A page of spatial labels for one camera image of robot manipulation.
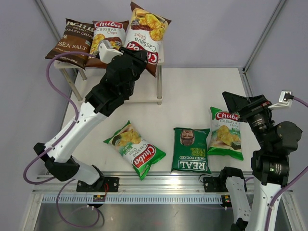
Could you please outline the brown Chuba cassava bag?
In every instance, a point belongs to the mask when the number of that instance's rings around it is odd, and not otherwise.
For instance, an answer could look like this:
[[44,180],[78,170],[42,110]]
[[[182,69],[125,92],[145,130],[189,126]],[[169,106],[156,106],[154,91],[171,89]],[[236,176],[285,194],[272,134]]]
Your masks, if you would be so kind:
[[146,51],[146,70],[155,77],[159,61],[158,52],[171,20],[149,12],[134,2],[130,3],[130,7],[132,15],[124,47],[132,51]]
[[90,48],[90,54],[98,51],[99,43],[102,40],[110,42],[113,49],[118,50],[123,46],[126,38],[126,30],[129,21],[92,21],[94,26],[93,40]]

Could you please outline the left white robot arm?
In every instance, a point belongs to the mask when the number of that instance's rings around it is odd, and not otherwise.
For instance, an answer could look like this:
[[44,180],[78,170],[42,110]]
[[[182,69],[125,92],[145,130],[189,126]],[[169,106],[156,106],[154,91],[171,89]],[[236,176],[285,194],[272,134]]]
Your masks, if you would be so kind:
[[76,115],[70,123],[53,140],[34,146],[34,151],[56,179],[76,179],[94,192],[103,188],[103,173],[94,165],[78,161],[72,153],[90,131],[130,98],[135,81],[140,78],[147,63],[145,50],[133,51],[121,47],[119,54],[107,63],[100,82],[86,95],[80,109],[75,110]]

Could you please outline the brown Kettle sea salt bag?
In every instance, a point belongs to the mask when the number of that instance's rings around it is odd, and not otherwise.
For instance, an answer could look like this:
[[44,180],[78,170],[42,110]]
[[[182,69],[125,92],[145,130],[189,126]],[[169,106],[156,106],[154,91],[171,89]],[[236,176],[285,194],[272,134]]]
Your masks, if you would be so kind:
[[[94,25],[92,23],[84,23],[67,18],[62,38],[45,56],[45,59],[52,59],[54,56],[65,52],[79,51],[89,53],[93,36]],[[58,60],[85,69],[88,56],[83,54],[70,54],[60,57]]]

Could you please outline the green Real chips bag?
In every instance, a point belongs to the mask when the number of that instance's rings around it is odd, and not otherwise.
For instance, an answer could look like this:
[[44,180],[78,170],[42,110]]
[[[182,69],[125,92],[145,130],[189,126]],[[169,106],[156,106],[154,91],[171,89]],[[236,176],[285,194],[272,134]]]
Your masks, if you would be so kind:
[[172,171],[211,174],[207,137],[210,129],[174,128]]

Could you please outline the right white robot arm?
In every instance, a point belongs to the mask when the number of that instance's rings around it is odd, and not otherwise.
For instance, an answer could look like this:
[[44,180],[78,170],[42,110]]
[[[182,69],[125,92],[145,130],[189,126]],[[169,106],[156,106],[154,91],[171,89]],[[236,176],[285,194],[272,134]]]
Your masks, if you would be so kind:
[[246,182],[238,168],[221,170],[218,184],[231,197],[234,223],[232,231],[272,231],[275,229],[281,195],[296,183],[308,170],[302,170],[292,181],[289,154],[298,149],[302,130],[293,122],[283,121],[277,125],[272,120],[272,110],[290,107],[292,101],[307,106],[302,99],[283,90],[279,101],[272,104],[264,95],[244,97],[223,92],[227,109],[238,114],[241,122],[249,124],[260,149],[253,151],[251,169],[254,180],[253,203],[246,196]]

